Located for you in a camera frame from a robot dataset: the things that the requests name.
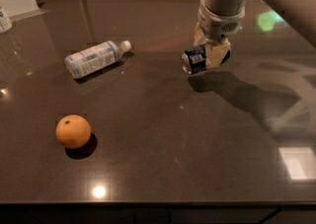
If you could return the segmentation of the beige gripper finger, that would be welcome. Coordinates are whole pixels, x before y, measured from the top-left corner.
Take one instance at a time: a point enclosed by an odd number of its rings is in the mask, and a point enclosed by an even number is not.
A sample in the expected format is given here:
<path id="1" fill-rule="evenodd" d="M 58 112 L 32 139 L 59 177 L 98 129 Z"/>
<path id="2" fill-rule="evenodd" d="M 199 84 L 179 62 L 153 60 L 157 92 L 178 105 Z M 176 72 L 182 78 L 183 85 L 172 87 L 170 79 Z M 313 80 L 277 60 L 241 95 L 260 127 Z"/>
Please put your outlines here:
<path id="1" fill-rule="evenodd" d="M 206 68 L 211 69 L 218 67 L 230 52 L 230 48 L 231 44 L 227 37 L 219 40 L 209 40 L 205 44 Z"/>
<path id="2" fill-rule="evenodd" d="M 204 35 L 200 24 L 196 24 L 195 36 L 194 36 L 194 46 L 206 44 L 207 37 Z"/>

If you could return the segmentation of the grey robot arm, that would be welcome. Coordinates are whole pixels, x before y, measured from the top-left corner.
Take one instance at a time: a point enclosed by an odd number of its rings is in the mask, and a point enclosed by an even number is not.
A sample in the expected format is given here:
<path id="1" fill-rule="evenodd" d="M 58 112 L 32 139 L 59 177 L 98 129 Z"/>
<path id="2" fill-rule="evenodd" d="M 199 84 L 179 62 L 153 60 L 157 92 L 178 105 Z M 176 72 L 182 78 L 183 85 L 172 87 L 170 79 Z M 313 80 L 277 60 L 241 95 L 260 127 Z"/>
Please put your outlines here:
<path id="1" fill-rule="evenodd" d="M 316 46 L 316 0 L 263 0 L 311 45 Z M 221 64 L 245 16 L 247 0 L 200 0 L 195 43 L 203 42 L 205 66 Z"/>

